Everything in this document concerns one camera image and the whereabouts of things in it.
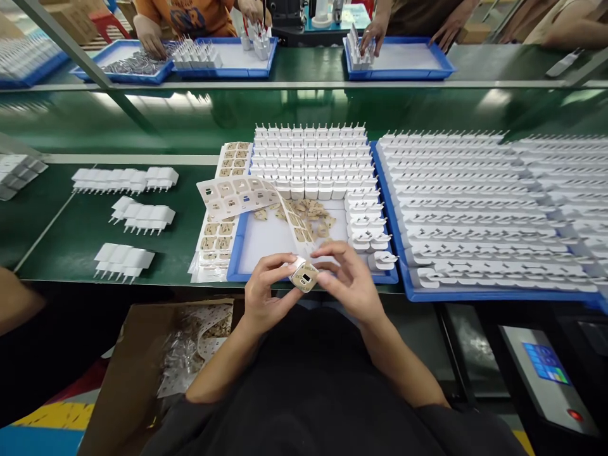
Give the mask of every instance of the digital display screen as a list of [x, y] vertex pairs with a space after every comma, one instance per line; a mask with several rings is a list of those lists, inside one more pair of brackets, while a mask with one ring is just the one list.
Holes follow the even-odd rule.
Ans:
[[523, 345], [530, 361], [532, 361], [536, 374], [540, 378], [572, 386], [566, 376], [564, 367], [551, 347], [531, 343], [524, 343]]

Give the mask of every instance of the red stool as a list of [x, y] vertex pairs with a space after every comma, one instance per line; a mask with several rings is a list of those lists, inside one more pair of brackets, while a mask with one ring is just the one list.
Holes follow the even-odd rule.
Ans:
[[116, 16], [113, 15], [112, 13], [110, 13], [107, 9], [105, 11], [102, 10], [102, 11], [97, 11], [95, 13], [91, 13], [89, 15], [89, 19], [91, 19], [93, 21], [93, 24], [95, 24], [95, 27], [97, 27], [99, 34], [103, 37], [103, 39], [108, 44], [112, 43], [112, 39], [108, 35], [107, 28], [112, 25], [114, 27], [116, 27], [117, 29], [119, 29], [125, 38], [127, 38], [127, 39], [131, 38], [131, 36], [125, 30], [125, 28], [122, 26], [120, 21], [118, 19], [116, 19]]
[[351, 3], [363, 3], [365, 10], [369, 15], [369, 19], [372, 19], [372, 15], [374, 14], [374, 0], [351, 0]]

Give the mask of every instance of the yellow floor marking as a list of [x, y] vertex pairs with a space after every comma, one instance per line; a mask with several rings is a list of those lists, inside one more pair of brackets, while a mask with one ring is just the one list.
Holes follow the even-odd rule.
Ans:
[[93, 407], [95, 407], [95, 404], [56, 402], [43, 405], [25, 418], [15, 421], [13, 425], [84, 431], [91, 419]]
[[521, 443], [521, 446], [524, 447], [526, 453], [530, 456], [534, 456], [534, 450], [532, 450], [532, 445], [530, 445], [530, 440], [528, 439], [528, 435], [524, 431], [513, 431], [517, 440]]

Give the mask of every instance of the orange shirt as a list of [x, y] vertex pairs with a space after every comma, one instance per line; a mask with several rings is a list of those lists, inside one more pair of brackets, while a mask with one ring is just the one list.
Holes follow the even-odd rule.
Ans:
[[236, 36], [228, 8], [234, 0], [135, 0], [137, 12], [160, 25], [161, 18], [190, 38]]

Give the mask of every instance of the red button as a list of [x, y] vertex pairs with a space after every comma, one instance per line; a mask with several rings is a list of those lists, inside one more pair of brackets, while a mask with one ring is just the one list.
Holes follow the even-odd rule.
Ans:
[[570, 415], [575, 420], [577, 420], [577, 421], [583, 420], [583, 417], [581, 416], [581, 414], [579, 412], [572, 410], [571, 408], [569, 408], [567, 411], [568, 411], [568, 415]]

